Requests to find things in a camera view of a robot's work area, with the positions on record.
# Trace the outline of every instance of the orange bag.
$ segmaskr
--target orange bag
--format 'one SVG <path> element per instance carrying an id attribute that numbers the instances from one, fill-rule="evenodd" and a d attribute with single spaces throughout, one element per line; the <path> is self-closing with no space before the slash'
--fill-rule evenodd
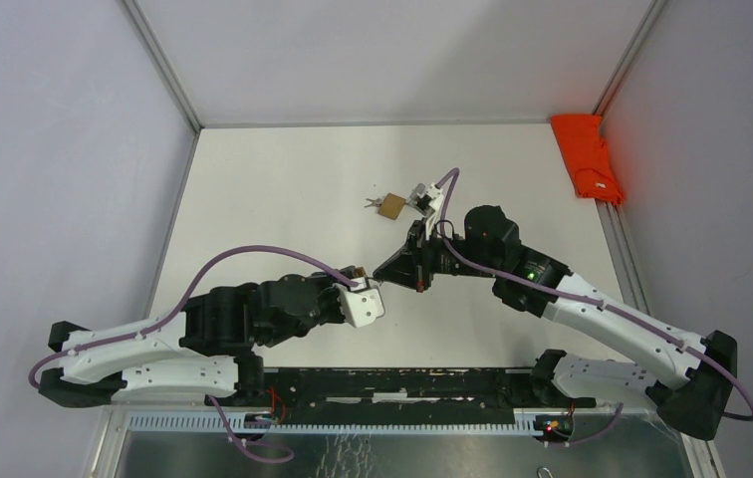
<path id="1" fill-rule="evenodd" d="M 606 141 L 600 137 L 602 120 L 595 115 L 555 115 L 551 123 L 576 194 L 621 205 L 626 196 L 612 173 Z"/>

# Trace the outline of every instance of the black wire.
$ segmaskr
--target black wire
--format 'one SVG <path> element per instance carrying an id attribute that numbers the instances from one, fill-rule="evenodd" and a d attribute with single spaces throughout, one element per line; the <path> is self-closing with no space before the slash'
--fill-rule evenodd
<path id="1" fill-rule="evenodd" d="M 450 225 L 450 237 L 441 236 L 441 233 L 438 231 L 438 224 L 442 224 L 442 223 Z M 435 221 L 435 223 L 432 224 L 432 229 L 435 230 L 435 234 L 437 234 L 437 235 L 439 235 L 441 237 L 444 237 L 444 239 L 450 239 L 453 236 L 455 236 L 455 226 L 453 225 L 452 221 L 450 221 L 449 219 L 439 219 L 439 220 Z"/>

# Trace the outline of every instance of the wooden block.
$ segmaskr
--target wooden block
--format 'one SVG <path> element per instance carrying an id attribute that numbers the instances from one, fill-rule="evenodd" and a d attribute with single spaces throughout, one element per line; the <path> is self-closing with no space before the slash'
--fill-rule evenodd
<path id="1" fill-rule="evenodd" d="M 387 194 L 385 199 L 382 200 L 382 205 L 376 211 L 376 214 L 394 221 L 399 217 L 403 206 L 405 206 L 404 198 L 394 194 Z"/>

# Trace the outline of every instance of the white wall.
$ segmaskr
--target white wall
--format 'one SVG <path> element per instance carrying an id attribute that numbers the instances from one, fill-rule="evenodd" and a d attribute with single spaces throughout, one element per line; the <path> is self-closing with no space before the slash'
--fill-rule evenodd
<path id="1" fill-rule="evenodd" d="M 211 124 L 589 112 L 649 0 L 139 0 Z"/>
<path id="2" fill-rule="evenodd" d="M 657 314 L 733 335 L 753 392 L 753 2 L 670 4 L 605 128 Z M 716 442 L 753 476 L 753 423 Z"/>
<path id="3" fill-rule="evenodd" d="M 143 314 L 191 141 L 118 2 L 0 1 L 0 476 L 80 476 L 99 412 L 26 373 Z"/>

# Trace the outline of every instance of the orange cloth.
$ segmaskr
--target orange cloth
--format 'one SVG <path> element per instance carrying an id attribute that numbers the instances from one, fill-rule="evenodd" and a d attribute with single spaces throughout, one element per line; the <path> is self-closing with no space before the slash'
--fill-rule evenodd
<path id="1" fill-rule="evenodd" d="M 620 205 L 626 196 L 609 164 L 606 141 L 600 137 L 602 120 L 595 115 L 555 115 L 551 123 L 576 194 Z"/>

